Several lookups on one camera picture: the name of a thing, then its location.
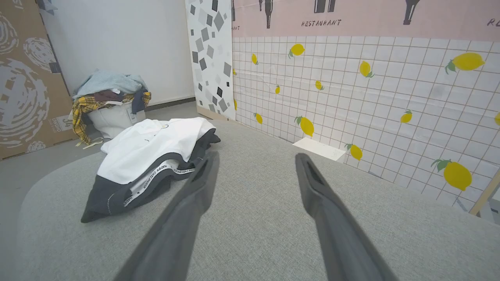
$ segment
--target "gray floor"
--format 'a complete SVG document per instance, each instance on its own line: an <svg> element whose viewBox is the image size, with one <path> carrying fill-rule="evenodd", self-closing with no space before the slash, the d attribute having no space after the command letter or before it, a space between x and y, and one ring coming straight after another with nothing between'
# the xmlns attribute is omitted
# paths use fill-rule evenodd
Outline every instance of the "gray floor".
<svg viewBox="0 0 500 281"><path fill-rule="evenodd" d="M204 117L196 112L196 103L188 102L146 112L149 119ZM99 133L90 133L98 137ZM30 188L45 175L80 158L100 151L96 145L85 150L75 147L77 140L0 161L0 280L13 280L14 245L21 203Z"/></svg>

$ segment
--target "yellow plaid fabric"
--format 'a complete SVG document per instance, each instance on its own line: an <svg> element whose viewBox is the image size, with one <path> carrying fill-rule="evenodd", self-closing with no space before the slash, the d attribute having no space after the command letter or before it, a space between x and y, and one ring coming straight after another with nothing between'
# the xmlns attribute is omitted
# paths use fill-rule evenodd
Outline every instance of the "yellow plaid fabric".
<svg viewBox="0 0 500 281"><path fill-rule="evenodd" d="M123 100L133 100L133 94L126 94L123 97ZM142 96L142 101L144 105L147 107L148 103L151 100L151 93L145 92ZM78 135L80 140L87 145L91 143L90 137L85 133L85 129L87 126L82 120L82 114L89 113L99 108L110 108L113 107L113 104L106 104L106 101L96 102L93 94L88 94L80 97L73 103L73 132Z"/></svg>

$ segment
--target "white wall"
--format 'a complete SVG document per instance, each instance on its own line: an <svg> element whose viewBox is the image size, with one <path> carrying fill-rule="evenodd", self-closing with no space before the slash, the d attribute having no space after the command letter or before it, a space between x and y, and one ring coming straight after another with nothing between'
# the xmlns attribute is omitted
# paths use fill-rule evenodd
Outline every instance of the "white wall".
<svg viewBox="0 0 500 281"><path fill-rule="evenodd" d="M52 0L40 11L70 92L95 69L141 75L150 105L194 97L184 1Z"/></svg>

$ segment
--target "brown cardboard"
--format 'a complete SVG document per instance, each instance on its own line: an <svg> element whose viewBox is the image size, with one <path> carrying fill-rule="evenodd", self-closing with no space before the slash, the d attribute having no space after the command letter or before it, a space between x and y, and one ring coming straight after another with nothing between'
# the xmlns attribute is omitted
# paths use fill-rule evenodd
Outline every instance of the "brown cardboard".
<svg viewBox="0 0 500 281"><path fill-rule="evenodd" d="M0 159L76 139L36 2L1 1L0 29Z"/></svg>

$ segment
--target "wooden frame edge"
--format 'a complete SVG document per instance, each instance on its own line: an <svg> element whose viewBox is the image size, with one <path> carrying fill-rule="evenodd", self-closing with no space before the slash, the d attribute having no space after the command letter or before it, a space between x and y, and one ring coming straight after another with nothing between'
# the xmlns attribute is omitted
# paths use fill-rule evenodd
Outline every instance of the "wooden frame edge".
<svg viewBox="0 0 500 281"><path fill-rule="evenodd" d="M469 214L476 216L483 207L483 205L486 202L488 202L488 199L490 198L493 191L495 191L495 189L499 184L500 184L500 170L496 172L495 176L491 179L486 189L481 193L479 199L475 202L474 206L472 206L472 209L470 209Z"/></svg>
<svg viewBox="0 0 500 281"><path fill-rule="evenodd" d="M229 120L227 117L221 115L221 114L218 114L218 113L215 113L215 112L212 112L210 111L209 109L206 109L206 108L203 108L199 105L196 105L196 111L203 115L203 116L206 116L212 120L224 120L224 121L227 121Z"/></svg>

